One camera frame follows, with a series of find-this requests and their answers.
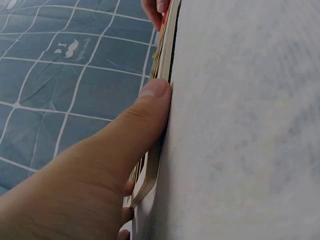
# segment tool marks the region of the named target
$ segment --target fingertip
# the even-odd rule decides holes
[[[130,240],[130,232],[127,229],[121,230],[118,233],[117,240]]]
[[[132,192],[134,191],[134,183],[132,181],[127,181],[126,184],[124,185],[124,190],[123,190],[123,196],[128,197],[132,195]]]

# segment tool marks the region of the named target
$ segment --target white grid line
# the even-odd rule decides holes
[[[34,24],[35,21],[36,21],[36,18],[37,18],[37,16],[38,16],[38,13],[39,13],[40,9],[41,9],[41,6],[38,7],[38,10],[36,11],[36,14],[35,14],[35,16],[34,16],[34,19],[33,19],[32,24],[30,25],[30,27],[29,27],[25,32],[27,32],[29,29],[32,28],[33,24]],[[22,33],[22,34],[15,40],[15,42],[4,52],[4,54],[0,57],[0,61],[1,61],[1,60],[3,59],[3,57],[7,54],[7,52],[12,48],[12,46],[15,45],[16,42],[17,42],[23,35],[24,35],[24,33]],[[19,97],[18,97],[16,103],[13,105],[13,108],[12,108],[12,110],[10,111],[10,113],[9,113],[9,115],[8,115],[6,121],[5,121],[4,129],[3,129],[2,135],[1,135],[1,137],[0,137],[0,145],[2,144],[2,141],[4,140],[5,133],[6,133],[6,130],[7,130],[8,124],[9,124],[9,120],[10,120],[10,118],[11,118],[11,116],[12,116],[12,113],[13,113],[14,110],[15,110],[15,106],[18,106],[18,105],[19,105],[19,101],[20,101],[20,98],[21,98],[21,94],[22,94],[22,91],[23,91],[24,84],[22,84],[22,87],[21,87],[20,92],[19,92]]]
[[[111,24],[113,23],[114,21],[114,18],[115,16],[118,16],[118,17],[123,17],[123,18],[128,18],[128,19],[133,19],[133,20],[139,20],[139,21],[144,21],[144,22],[150,22],[149,20],[147,19],[143,19],[143,18],[137,18],[137,17],[131,17],[131,16],[127,16],[127,15],[122,15],[122,14],[117,14],[117,9],[118,9],[118,6],[120,4],[120,0],[118,0],[117,2],[117,5],[116,5],[116,8],[114,10],[114,12],[105,12],[105,11],[100,11],[100,10],[93,10],[93,9],[87,9],[87,8],[82,8],[82,7],[77,7],[77,4],[79,3],[80,0],[77,1],[77,3],[75,4],[75,6],[61,6],[61,5],[45,5],[49,0],[47,0],[45,3],[43,3],[42,5],[39,5],[39,6],[33,6],[33,7],[25,7],[25,8],[20,8],[22,7],[26,0],[24,0],[24,2],[19,6],[19,8],[15,9],[14,11],[10,11],[8,12],[8,17],[6,19],[6,23],[5,23],[5,26],[2,28],[2,30],[0,31],[0,35],[10,35],[10,34],[21,34],[16,40],[15,42],[5,51],[5,53],[0,57],[0,61],[2,59],[11,59],[11,60],[19,60],[19,61],[28,61],[28,62],[34,62],[34,65],[31,67],[31,69],[29,70],[22,86],[21,86],[21,89],[20,89],[20,92],[19,92],[19,96],[18,96],[18,100],[16,101],[16,103],[14,104],[11,104],[11,103],[8,103],[8,102],[3,102],[3,101],[0,101],[0,104],[2,105],[5,105],[5,106],[10,106],[12,107],[12,110],[10,111],[7,119],[6,119],[6,122],[5,122],[5,125],[4,125],[4,129],[3,129],[3,132],[2,132],[2,135],[0,137],[0,144],[2,143],[3,139],[4,139],[4,136],[5,136],[5,132],[8,128],[8,124],[9,124],[9,121],[10,121],[10,118],[14,112],[15,109],[24,109],[24,110],[29,110],[29,111],[34,111],[34,112],[48,112],[48,113],[59,113],[59,114],[65,114],[65,117],[64,117],[64,121],[63,121],[63,124],[61,126],[61,129],[60,129],[60,133],[59,133],[59,137],[58,137],[58,140],[57,140],[57,143],[56,143],[56,146],[55,146],[55,151],[54,151],[54,156],[57,155],[57,151],[58,151],[58,147],[59,147],[59,144],[60,144],[60,140],[61,140],[61,136],[62,136],[62,133],[63,133],[63,130],[64,130],[64,127],[66,125],[66,122],[67,122],[67,119],[68,119],[68,115],[71,115],[71,116],[77,116],[77,117],[83,117],[83,118],[88,118],[88,119],[96,119],[96,120],[102,120],[102,121],[108,121],[108,122],[111,122],[112,119],[108,119],[108,118],[102,118],[102,117],[96,117],[96,116],[89,116],[89,115],[84,115],[84,114],[77,114],[77,113],[72,113],[70,112],[72,110],[72,107],[74,105],[74,102],[75,102],[75,99],[76,99],[76,95],[77,95],[77,90],[78,90],[78,87],[79,87],[79,83],[81,81],[81,78],[83,76],[83,73],[85,71],[86,68],[94,68],[94,69],[100,69],[100,70],[107,70],[107,71],[115,71],[115,72],[120,72],[120,73],[125,73],[125,74],[130,74],[130,75],[135,75],[135,76],[141,76],[141,82],[143,84],[144,82],[144,79],[145,77],[148,77],[147,75],[145,75],[145,70],[146,70],[146,67],[144,66],[143,67],[143,74],[138,74],[138,73],[133,73],[133,72],[127,72],[127,71],[122,71],[122,70],[117,70],[117,69],[113,69],[113,68],[106,68],[106,67],[98,67],[98,66],[89,66],[89,64],[91,63],[91,61],[93,60],[93,57],[99,47],[99,44],[100,44],[100,41],[102,38],[111,38],[111,39],[118,39],[118,40],[123,40],[123,41],[128,41],[128,42],[133,42],[133,43],[137,43],[137,44],[143,44],[143,45],[148,45],[148,51],[147,51],[147,55],[146,55],[146,62],[148,62],[148,57],[149,57],[149,53],[150,53],[150,47],[153,46],[152,44],[152,39],[153,39],[153,36],[154,36],[154,32],[155,30],[153,29],[152,31],[152,35],[151,35],[151,40],[149,43],[146,43],[146,42],[141,42],[141,41],[136,41],[136,40],[131,40],[131,39],[127,39],[127,38],[121,38],[121,37],[113,37],[113,36],[105,36],[105,32],[110,28]],[[37,19],[37,16],[38,16],[38,13],[40,11],[41,8],[43,7],[60,7],[60,8],[71,8],[73,9],[72,10],[72,14],[69,18],[69,21],[68,23],[66,24],[65,28],[58,31],[58,32],[28,32],[34,25],[36,19]],[[22,10],[22,9],[29,9],[29,8],[38,8],[35,16],[34,16],[34,19],[33,19],[33,22],[31,24],[31,26],[25,31],[25,32],[17,32],[17,33],[1,33],[7,26],[7,23],[9,21],[9,17],[11,16],[11,14],[13,14],[15,11],[17,10]],[[83,33],[83,32],[62,32],[64,31],[68,25],[70,24],[70,21],[72,20],[73,18],[73,15],[75,13],[75,10],[83,10],[83,11],[89,11],[89,12],[95,12],[95,13],[102,13],[102,14],[109,14],[109,15],[112,15],[112,18],[111,18],[111,21],[108,25],[108,27],[103,31],[102,34],[93,34],[93,33]],[[91,55],[91,58],[90,60],[87,62],[87,64],[76,64],[76,63],[68,63],[68,62],[52,62],[52,61],[45,61],[45,60],[40,60],[40,58],[43,56],[43,54],[48,51],[51,47],[51,45],[53,44],[53,41],[54,39],[56,38],[56,36],[58,35],[58,33],[65,33],[65,34],[80,34],[80,35],[90,35],[90,36],[97,36],[99,37],[98,39],[98,42],[95,46],[95,49]],[[47,47],[47,49],[45,51],[42,52],[42,54],[40,55],[40,57],[38,59],[28,59],[28,58],[19,58],[19,57],[5,57],[5,55],[8,53],[8,51],[13,47],[13,45],[15,45],[19,39],[25,35],[25,34],[45,34],[45,33],[49,33],[49,34],[53,34],[55,33],[55,35],[53,36],[49,46]],[[79,76],[79,79],[78,79],[78,82],[77,82],[77,85],[75,87],[75,91],[74,91],[74,94],[73,94],[73,98],[72,98],[72,101],[71,101],[71,104],[69,106],[69,109],[67,112],[64,112],[64,111],[56,111],[56,110],[50,110],[50,109],[41,109],[41,108],[33,108],[33,107],[26,107],[26,106],[21,106],[20,105],[20,98],[21,98],[21,95],[22,95],[22,92],[23,92],[23,88],[26,84],[26,81],[28,79],[28,76],[31,72],[31,70],[34,68],[34,66],[37,64],[37,63],[50,63],[50,64],[60,64],[60,65],[71,65],[71,66],[80,66],[80,67],[83,67],[82,69],[82,72]],[[11,160],[8,160],[6,158],[3,158],[3,157],[0,157],[0,160],[3,161],[3,162],[6,162],[6,163],[9,163],[11,165],[14,165],[14,166],[17,166],[17,167],[20,167],[22,169],[25,169],[25,170],[28,170],[29,173],[28,173],[28,176],[30,175],[31,172],[35,173],[37,172],[38,170],[36,169],[33,169],[31,168],[31,165],[32,165],[32,159],[31,159],[31,163],[30,163],[30,167],[27,167],[27,166],[24,166],[20,163],[17,163],[17,162],[14,162],[14,161],[11,161]]]
[[[84,67],[84,64],[78,64],[78,63],[70,63],[70,62],[62,62],[62,61],[46,61],[46,60],[36,60],[36,59],[30,59],[30,58],[21,58],[21,57],[11,57],[11,56],[5,56],[2,59],[9,59],[9,60],[18,60],[18,61],[27,61],[27,62],[38,62],[38,63],[45,63],[45,64],[58,64],[58,65],[66,65],[66,66],[78,66],[78,67]],[[100,69],[100,70],[107,70],[112,72],[118,72],[123,74],[130,74],[141,77],[142,74],[134,73],[130,71],[123,71],[118,70],[114,68],[108,68],[108,67],[102,67],[102,66],[87,66],[87,68],[91,69]]]
[[[13,10],[13,11],[9,11],[9,14],[8,14],[8,16],[7,16],[6,20],[5,20],[5,24],[4,24],[3,28],[0,30],[0,33],[2,33],[2,31],[6,28],[11,14],[13,14],[13,13],[15,13],[16,11],[20,10],[20,8],[26,3],[26,1],[27,1],[27,0],[24,0],[23,3],[19,6],[19,8],[15,9],[15,10]]]
[[[6,7],[8,0],[5,0],[3,7],[0,9],[0,12]]]
[[[0,101],[0,105],[5,105],[8,107],[14,107],[15,104],[14,103],[8,103],[5,101]],[[67,112],[65,111],[58,111],[58,110],[51,110],[51,109],[45,109],[45,108],[35,108],[35,107],[29,107],[29,106],[16,106],[16,109],[23,109],[23,110],[29,110],[29,111],[33,111],[33,112],[46,112],[46,113],[54,113],[54,114],[66,114]],[[74,112],[70,112],[69,115],[72,116],[77,116],[77,117],[83,117],[86,119],[96,119],[96,120],[103,120],[103,121],[108,121],[111,122],[112,119],[110,118],[104,118],[104,117],[98,117],[98,116],[90,116],[90,115],[85,115],[85,114],[79,114],[79,113],[74,113]]]
[[[58,135],[58,138],[57,138],[57,141],[56,141],[56,145],[55,145],[55,150],[54,150],[54,155],[53,157],[57,156],[57,153],[58,153],[58,148],[59,148],[59,145],[60,145],[60,141],[61,141],[61,137],[62,137],[62,134],[64,132],[64,129],[65,129],[65,126],[66,126],[66,123],[67,123],[67,120],[68,120],[68,114],[71,112],[74,104],[75,104],[75,100],[76,100],[76,97],[77,97],[77,92],[78,92],[78,88],[79,88],[79,85],[80,85],[80,82],[81,82],[81,79],[87,69],[87,67],[89,66],[89,64],[92,62],[92,60],[94,59],[94,56],[98,50],[98,47],[99,47],[99,44],[101,42],[101,39],[103,38],[103,36],[105,35],[106,31],[111,27],[112,23],[114,22],[114,19],[115,19],[115,16],[116,16],[116,13],[117,13],[117,10],[118,10],[118,7],[119,7],[119,4],[120,4],[120,1],[121,0],[117,0],[117,3],[116,3],[116,6],[114,8],[114,12],[113,12],[113,15],[112,15],[112,18],[108,24],[108,26],[104,29],[104,31],[101,33],[99,39],[97,40],[96,44],[95,44],[95,48],[91,54],[91,57],[90,59],[88,60],[88,62],[85,64],[85,66],[83,67],[81,73],[80,73],[80,76],[77,80],[77,83],[75,85],[75,89],[74,89],[74,93],[73,93],[73,97],[72,97],[72,100],[71,100],[71,103],[70,103],[70,106],[69,106],[69,109],[67,110],[65,116],[64,116],[64,120],[63,120],[63,123],[62,123],[62,126],[61,126],[61,129],[60,129],[60,132],[59,132],[59,135]]]
[[[80,2],[80,0],[78,0],[78,1],[76,2],[76,4],[74,5],[74,7],[76,7],[79,2]],[[33,19],[32,24],[30,25],[30,27],[29,27],[24,33],[26,33],[27,31],[29,31],[29,30],[33,27],[33,25],[34,25],[34,23],[35,23],[35,21],[36,21],[36,19],[37,19],[38,13],[39,13],[39,11],[40,11],[40,9],[41,9],[41,7],[42,7],[42,6],[39,6],[39,7],[38,7],[38,10],[37,10],[37,12],[36,12],[36,14],[35,14],[35,16],[34,16],[34,19]],[[45,54],[45,52],[50,49],[50,47],[51,47],[52,43],[54,42],[54,39],[56,38],[56,36],[57,36],[61,31],[64,31],[64,30],[68,27],[68,25],[70,24],[71,19],[73,18],[74,13],[75,13],[75,9],[73,9],[73,11],[72,11],[72,13],[71,13],[71,15],[70,15],[70,17],[69,17],[69,21],[67,22],[67,24],[65,25],[65,27],[64,27],[62,30],[57,31],[57,32],[55,33],[55,35],[52,37],[52,40],[51,40],[51,42],[49,43],[49,45],[48,45],[48,47],[46,48],[46,50],[44,50],[44,51],[41,53],[41,55],[39,56],[39,58],[34,61],[34,64],[33,64],[32,67],[29,69],[28,73],[26,74],[26,76],[25,76],[25,78],[24,78],[24,80],[23,80],[23,83],[22,83],[22,85],[21,85],[18,98],[17,98],[16,102],[11,105],[11,106],[12,106],[12,110],[10,111],[10,113],[9,113],[9,115],[8,115],[6,121],[5,121],[4,129],[3,129],[3,132],[2,132],[2,135],[1,135],[1,138],[0,138],[0,145],[1,145],[2,142],[3,142],[3,139],[4,139],[4,137],[5,137],[5,134],[6,134],[6,131],[7,131],[7,128],[8,128],[9,121],[10,121],[10,119],[11,119],[11,116],[12,116],[14,110],[17,109],[17,108],[19,108],[19,107],[21,107],[21,106],[20,106],[21,95],[22,95],[22,92],[23,92],[23,90],[24,90],[24,87],[25,87],[25,85],[26,85],[27,79],[28,79],[31,71],[32,71],[33,68],[37,65],[38,61],[42,58],[42,56]],[[22,34],[15,40],[15,42],[5,51],[5,53],[0,57],[0,61],[4,58],[4,56],[7,54],[7,52],[13,47],[13,45],[15,45],[16,42],[24,35],[24,33],[22,33]],[[30,166],[28,167],[28,169],[30,169],[30,170],[29,170],[29,173],[28,173],[28,176],[30,175],[30,172],[32,172],[32,168],[31,168],[32,163],[33,163],[33,156],[32,156],[31,162],[30,162]]]
[[[27,166],[25,166],[25,165],[22,165],[22,164],[20,164],[20,163],[15,162],[15,161],[8,160],[8,159],[6,159],[6,158],[4,158],[4,157],[1,157],[1,156],[0,156],[0,160],[3,161],[3,162],[5,162],[5,163],[7,163],[7,164],[11,164],[11,165],[17,166],[17,167],[19,167],[19,168],[28,170],[28,171],[29,171],[29,172],[28,172],[28,176],[29,176],[30,172],[32,172],[32,173],[38,172],[38,170],[35,170],[35,169],[31,168],[31,167],[27,167]]]
[[[25,35],[32,35],[32,34],[55,34],[55,33],[56,33],[56,31],[43,31],[43,32],[25,32],[24,34]],[[76,34],[76,35],[86,35],[86,36],[100,37],[100,34],[86,33],[86,32],[62,31],[60,33],[61,34]],[[0,36],[3,36],[3,35],[18,35],[18,34],[21,34],[21,32],[0,33]],[[108,35],[105,35],[105,36],[102,36],[102,37],[103,38],[107,38],[107,39],[123,40],[123,41],[126,41],[126,42],[132,42],[132,43],[136,43],[136,44],[149,45],[149,43],[147,43],[147,42],[132,40],[132,39],[123,38],[123,37],[108,36]]]
[[[140,82],[139,93],[140,93],[142,87],[144,86],[144,81],[145,81],[145,77],[146,77],[146,69],[147,69],[149,55],[150,55],[150,49],[151,49],[152,41],[154,39],[155,32],[156,32],[156,30],[153,28],[152,34],[151,34],[151,37],[150,37],[150,41],[149,41],[149,44],[148,44],[148,49],[146,51],[146,56],[145,56],[145,59],[144,59],[144,65],[143,65],[143,71],[142,71],[142,77],[141,77],[141,82]]]
[[[24,10],[24,9],[33,9],[33,8],[37,8],[38,6],[28,6],[28,7],[22,7],[22,8],[17,8],[16,10]],[[44,8],[46,7],[55,7],[55,8],[63,8],[63,9],[72,9],[72,6],[64,6],[64,5],[43,5]],[[128,16],[128,15],[123,15],[123,14],[114,14],[113,12],[109,12],[109,11],[101,11],[101,10],[95,10],[95,9],[90,9],[90,8],[84,8],[84,7],[76,7],[76,10],[82,10],[82,11],[87,11],[87,12],[93,12],[93,13],[97,13],[97,14],[108,14],[108,15],[114,15],[117,17],[122,17],[122,18],[126,18],[126,19],[132,19],[132,20],[138,20],[138,21],[142,21],[142,22],[148,22],[151,23],[151,21],[149,19],[144,19],[144,18],[139,18],[139,17],[134,17],[134,16]],[[11,15],[13,12],[11,11],[5,11],[2,12],[1,14],[9,14]]]
[[[70,17],[69,17],[66,25],[64,26],[64,28],[63,28],[62,30],[57,31],[57,32],[54,34],[54,36],[52,37],[52,39],[51,39],[48,47],[40,54],[40,56],[38,57],[38,59],[34,62],[34,64],[32,65],[32,67],[29,69],[27,75],[25,76],[25,79],[24,79],[24,81],[23,81],[23,84],[22,84],[22,86],[21,86],[21,91],[20,91],[20,93],[19,93],[19,97],[18,97],[18,100],[17,100],[18,104],[19,104],[19,102],[20,102],[23,89],[24,89],[24,87],[25,87],[25,84],[26,84],[26,82],[27,82],[27,80],[28,80],[28,77],[29,77],[31,71],[32,71],[32,70],[35,68],[35,66],[38,64],[38,61],[43,57],[43,55],[45,54],[45,52],[47,52],[47,51],[50,49],[50,47],[52,46],[52,44],[53,44],[54,40],[56,39],[57,35],[58,35],[60,32],[62,32],[62,31],[64,31],[64,30],[67,29],[67,27],[69,26],[69,24],[70,24],[70,22],[71,22],[71,19],[74,17],[74,14],[75,14],[75,11],[76,11],[76,7],[77,7],[77,5],[78,5],[79,2],[80,2],[80,0],[77,0],[76,3],[74,4],[73,9],[72,9],[72,12],[71,12],[71,15],[70,15]],[[32,164],[33,164],[33,161],[34,161],[34,156],[35,156],[36,146],[37,146],[37,139],[38,139],[38,133],[37,133],[37,135],[36,135],[36,139],[35,139],[35,143],[34,143],[33,154],[32,154],[32,158],[31,158],[30,166],[29,166],[30,168],[31,168],[31,166],[32,166]]]

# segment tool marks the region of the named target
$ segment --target white page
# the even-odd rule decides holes
[[[182,0],[146,239],[320,239],[319,16],[316,0]]]

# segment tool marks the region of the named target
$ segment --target book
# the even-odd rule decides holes
[[[171,81],[170,73],[180,2],[181,0],[171,0],[162,18],[160,39],[154,54],[149,80],[161,78],[166,79],[169,83]],[[129,177],[134,184],[133,193],[125,199],[128,207],[135,208],[155,185],[158,177],[161,143],[159,139],[134,167]]]

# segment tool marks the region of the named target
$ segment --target finger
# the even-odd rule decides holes
[[[117,240],[130,240],[130,232],[128,230],[121,230],[118,234]]]
[[[96,152],[113,174],[128,179],[129,175],[156,140],[168,120],[172,89],[164,79],[149,81],[135,103],[98,132]]]
[[[128,197],[132,195],[132,192],[134,191],[134,183],[132,181],[127,181],[126,184],[124,185],[124,190],[123,190],[123,196]]]
[[[121,214],[122,225],[131,221],[133,218],[134,218],[134,210],[130,207],[123,207],[122,214]]]
[[[169,7],[169,0],[156,0],[156,10],[159,13],[164,13],[165,11],[167,11]]]
[[[157,2],[155,0],[142,0],[142,8],[148,16],[157,31],[160,31],[162,15],[157,11]]]

